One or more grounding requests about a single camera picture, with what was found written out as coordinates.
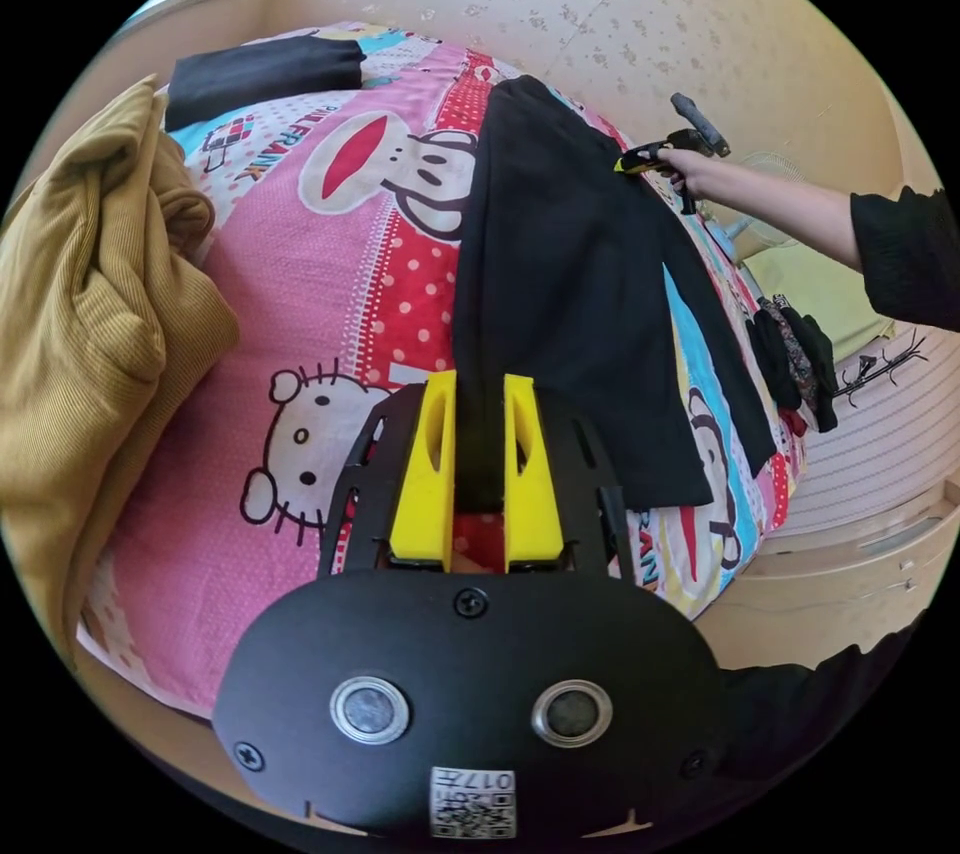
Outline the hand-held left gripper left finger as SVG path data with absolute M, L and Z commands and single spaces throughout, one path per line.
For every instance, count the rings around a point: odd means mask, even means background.
M 452 561 L 455 406 L 456 373 L 429 375 L 414 420 L 390 532 L 390 550 L 401 563 Z

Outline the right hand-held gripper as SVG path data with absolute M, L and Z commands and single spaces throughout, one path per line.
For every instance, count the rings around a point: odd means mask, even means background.
M 683 176 L 661 158 L 664 151 L 685 150 L 704 158 L 713 157 L 713 148 L 696 129 L 682 129 L 668 135 L 665 140 L 651 142 L 625 151 L 614 164 L 614 171 L 624 175 L 653 173 L 665 178 L 673 193 L 680 199 L 681 213 L 692 216 L 696 203 L 686 186 Z

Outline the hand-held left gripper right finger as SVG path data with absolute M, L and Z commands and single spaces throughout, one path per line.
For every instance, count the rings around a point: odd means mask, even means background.
M 554 563 L 564 549 L 547 444 L 529 377 L 503 381 L 503 535 L 507 563 Z

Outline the person's right hand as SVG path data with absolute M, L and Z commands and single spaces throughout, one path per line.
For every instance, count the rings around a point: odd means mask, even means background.
M 719 198 L 717 191 L 725 173 L 722 160 L 676 148 L 662 150 L 659 160 L 665 165 L 665 176 L 676 191 L 686 191 L 697 200 Z

